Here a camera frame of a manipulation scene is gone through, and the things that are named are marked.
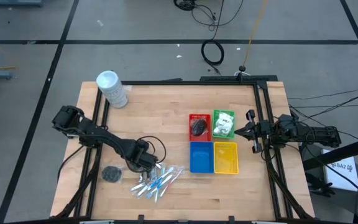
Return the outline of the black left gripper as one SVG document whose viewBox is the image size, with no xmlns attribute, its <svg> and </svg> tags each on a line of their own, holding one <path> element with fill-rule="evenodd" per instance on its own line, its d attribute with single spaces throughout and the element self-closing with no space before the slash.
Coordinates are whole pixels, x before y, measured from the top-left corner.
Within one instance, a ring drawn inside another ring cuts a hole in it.
<svg viewBox="0 0 358 224">
<path fill-rule="evenodd" d="M 147 141 L 136 141 L 134 152 L 131 155 L 131 169 L 136 172 L 148 172 L 155 174 L 155 168 L 160 169 L 158 157 L 150 153 L 150 144 Z"/>
</svg>

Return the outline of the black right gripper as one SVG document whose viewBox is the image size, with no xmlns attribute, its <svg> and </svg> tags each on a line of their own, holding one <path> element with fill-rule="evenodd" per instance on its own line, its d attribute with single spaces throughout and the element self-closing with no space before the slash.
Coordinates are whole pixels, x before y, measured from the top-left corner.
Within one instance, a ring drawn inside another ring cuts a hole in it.
<svg viewBox="0 0 358 224">
<path fill-rule="evenodd" d="M 250 141 L 253 141 L 252 152 L 254 154 L 262 152 L 262 144 L 259 143 L 258 138 L 268 138 L 272 133 L 272 125 L 267 120 L 262 120 L 256 123 L 255 111 L 249 110 L 246 113 L 248 123 L 240 129 L 234 131 L 236 135 L 242 136 Z"/>
</svg>

